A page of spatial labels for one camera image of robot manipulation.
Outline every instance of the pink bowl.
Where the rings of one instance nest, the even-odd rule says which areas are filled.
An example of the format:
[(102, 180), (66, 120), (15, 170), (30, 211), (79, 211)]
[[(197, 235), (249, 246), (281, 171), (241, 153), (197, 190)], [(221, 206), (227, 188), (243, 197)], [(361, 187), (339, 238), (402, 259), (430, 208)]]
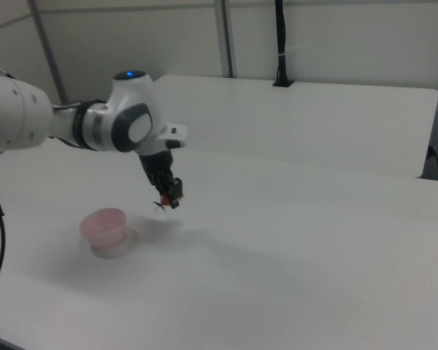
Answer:
[(121, 242), (126, 235), (126, 215), (116, 208), (105, 208), (89, 214), (80, 232), (94, 249), (105, 249)]

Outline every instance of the white desk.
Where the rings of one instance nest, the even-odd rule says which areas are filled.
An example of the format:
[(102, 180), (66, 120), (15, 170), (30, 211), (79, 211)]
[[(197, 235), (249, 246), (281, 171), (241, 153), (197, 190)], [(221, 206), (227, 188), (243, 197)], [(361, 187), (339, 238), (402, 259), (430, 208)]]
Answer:
[[(136, 155), (48, 140), (0, 156), (0, 338), (25, 349), (438, 349), (438, 182), (195, 149), (180, 208)], [(118, 259), (82, 244), (114, 206)]]
[(155, 86), (189, 147), (411, 178), (438, 102), (438, 91), (401, 87), (173, 75)]

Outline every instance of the white wall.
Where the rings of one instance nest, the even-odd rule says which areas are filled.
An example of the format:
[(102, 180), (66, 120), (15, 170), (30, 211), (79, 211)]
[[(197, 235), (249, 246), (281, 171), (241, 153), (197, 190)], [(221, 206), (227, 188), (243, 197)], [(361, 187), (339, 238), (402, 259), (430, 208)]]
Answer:
[(0, 67), (60, 103), (44, 50), (24, 0), (0, 0)]
[(212, 0), (38, 1), (70, 101), (110, 94), (126, 69), (222, 77)]
[[(256, 3), (231, 0), (237, 76), (274, 79), (274, 7)], [(288, 57), (289, 77), (438, 90), (438, 4), (286, 6), (285, 21), (287, 45), (304, 45)], [(438, 113), (432, 144), (438, 152)]]

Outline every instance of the table surface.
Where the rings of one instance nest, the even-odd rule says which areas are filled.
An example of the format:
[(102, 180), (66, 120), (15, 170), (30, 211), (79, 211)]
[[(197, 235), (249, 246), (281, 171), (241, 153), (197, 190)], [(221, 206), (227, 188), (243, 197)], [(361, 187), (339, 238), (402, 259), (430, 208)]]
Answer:
[(166, 121), (189, 147), (317, 166), (418, 177), (438, 91), (166, 75), (155, 82)]
[[(178, 209), (135, 154), (0, 156), (0, 338), (25, 349), (438, 349), (438, 182), (198, 149)], [(125, 211), (98, 257), (79, 223)]]

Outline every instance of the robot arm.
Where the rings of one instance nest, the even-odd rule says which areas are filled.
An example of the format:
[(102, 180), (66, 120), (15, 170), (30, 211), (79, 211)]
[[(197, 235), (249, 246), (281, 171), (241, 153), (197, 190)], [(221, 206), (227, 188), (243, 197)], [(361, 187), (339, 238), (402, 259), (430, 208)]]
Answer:
[(125, 71), (112, 81), (109, 100), (52, 106), (44, 91), (0, 77), (0, 150), (41, 144), (46, 137), (93, 151), (135, 151), (163, 205), (176, 208), (182, 181), (170, 170), (171, 149), (183, 147), (187, 128), (165, 123), (143, 71)]

